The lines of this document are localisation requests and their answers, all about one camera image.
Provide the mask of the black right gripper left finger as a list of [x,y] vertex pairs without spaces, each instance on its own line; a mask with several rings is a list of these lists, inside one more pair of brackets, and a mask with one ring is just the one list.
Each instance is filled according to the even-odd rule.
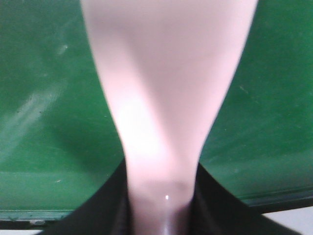
[[43,235],[130,235],[131,209],[126,163],[122,160],[110,178],[84,204],[44,229]]

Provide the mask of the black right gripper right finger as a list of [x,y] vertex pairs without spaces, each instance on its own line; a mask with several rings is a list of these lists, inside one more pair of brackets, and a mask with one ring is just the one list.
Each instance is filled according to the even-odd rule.
[[190,235],[298,235],[250,208],[199,164],[191,204]]

